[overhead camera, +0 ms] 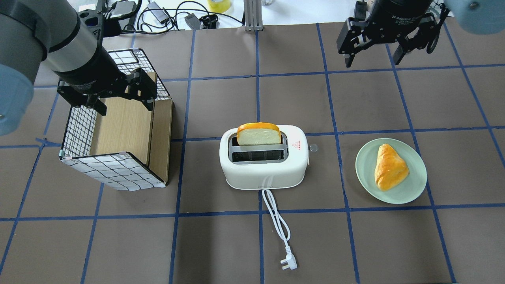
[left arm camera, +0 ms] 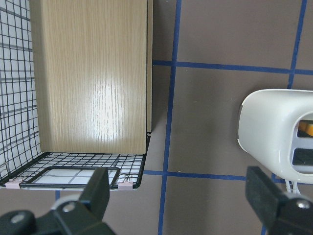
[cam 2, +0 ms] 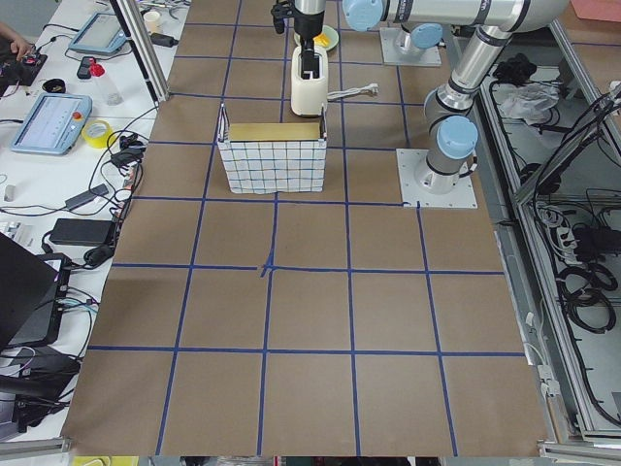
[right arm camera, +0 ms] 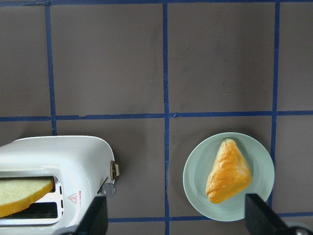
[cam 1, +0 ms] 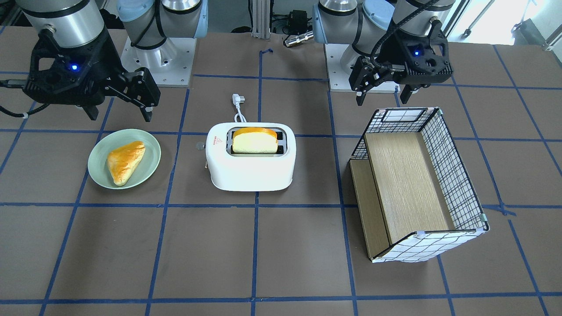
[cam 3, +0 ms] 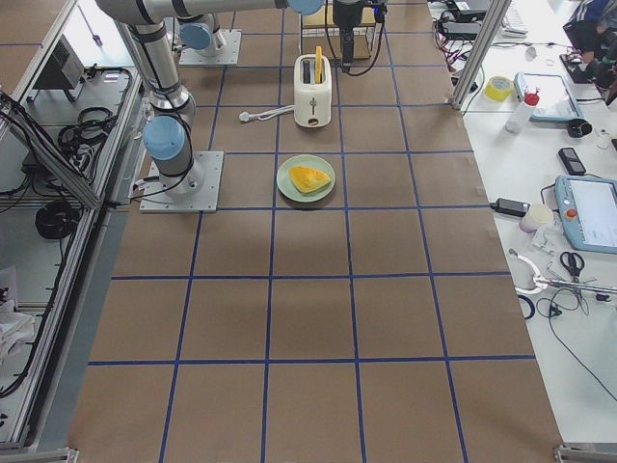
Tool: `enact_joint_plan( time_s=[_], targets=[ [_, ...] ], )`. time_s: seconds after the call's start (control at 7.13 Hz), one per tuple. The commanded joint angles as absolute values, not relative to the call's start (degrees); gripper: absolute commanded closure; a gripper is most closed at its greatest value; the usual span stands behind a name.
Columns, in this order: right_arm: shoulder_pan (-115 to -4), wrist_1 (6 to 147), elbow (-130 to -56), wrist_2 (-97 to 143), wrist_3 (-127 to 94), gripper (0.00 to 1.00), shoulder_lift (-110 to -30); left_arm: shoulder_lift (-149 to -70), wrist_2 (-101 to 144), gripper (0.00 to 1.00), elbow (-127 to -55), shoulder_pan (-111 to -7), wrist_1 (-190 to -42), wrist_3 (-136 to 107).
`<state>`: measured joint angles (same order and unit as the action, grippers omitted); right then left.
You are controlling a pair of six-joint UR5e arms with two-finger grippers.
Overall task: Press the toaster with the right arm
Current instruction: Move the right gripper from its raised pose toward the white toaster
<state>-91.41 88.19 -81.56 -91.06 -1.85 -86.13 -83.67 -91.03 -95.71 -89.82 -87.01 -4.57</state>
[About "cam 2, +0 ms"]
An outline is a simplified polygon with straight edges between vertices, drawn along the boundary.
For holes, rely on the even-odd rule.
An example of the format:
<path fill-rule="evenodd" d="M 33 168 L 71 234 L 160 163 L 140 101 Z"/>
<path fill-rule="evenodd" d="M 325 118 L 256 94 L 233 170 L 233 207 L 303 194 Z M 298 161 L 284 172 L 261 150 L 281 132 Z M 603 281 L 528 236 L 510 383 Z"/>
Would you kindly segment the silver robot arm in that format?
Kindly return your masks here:
<path fill-rule="evenodd" d="M 479 87 L 515 33 L 548 25 L 568 6 L 557 0 L 344 1 L 348 25 L 367 31 L 378 23 L 408 22 L 466 25 L 475 28 L 446 83 L 428 94 L 424 115 L 432 140 L 426 158 L 414 169 L 418 185 L 431 194 L 452 191 L 478 139 L 468 119 Z"/>
<path fill-rule="evenodd" d="M 387 34 L 393 40 L 391 48 L 383 47 L 397 53 L 396 64 L 405 63 L 410 56 L 423 54 L 434 48 L 442 38 L 442 26 L 437 23 L 407 23 L 412 1 L 394 1 L 396 11 L 390 13 L 391 1 L 343 1 L 343 12 L 352 29 L 366 31 L 379 22 L 389 18 L 401 29 L 381 28 L 381 38 Z M 303 80 L 320 77 L 319 55 L 314 51 L 314 38 L 322 32 L 325 1 L 294 1 L 289 14 L 294 19 L 294 30 L 300 38 L 301 68 L 298 75 Z"/>

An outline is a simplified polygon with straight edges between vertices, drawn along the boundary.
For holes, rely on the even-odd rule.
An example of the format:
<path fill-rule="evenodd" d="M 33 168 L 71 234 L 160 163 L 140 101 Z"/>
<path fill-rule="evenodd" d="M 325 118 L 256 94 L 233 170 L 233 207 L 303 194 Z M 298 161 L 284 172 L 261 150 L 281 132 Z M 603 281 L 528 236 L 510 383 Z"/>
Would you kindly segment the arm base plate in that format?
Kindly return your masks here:
<path fill-rule="evenodd" d="M 427 164 L 427 150 L 396 149 L 402 204 L 406 208 L 476 209 L 466 162 L 453 175 L 440 175 Z"/>
<path fill-rule="evenodd" d="M 382 27 L 379 30 L 383 62 L 395 66 L 440 67 L 438 44 L 442 27 L 437 23 L 422 23 L 410 31 Z"/>

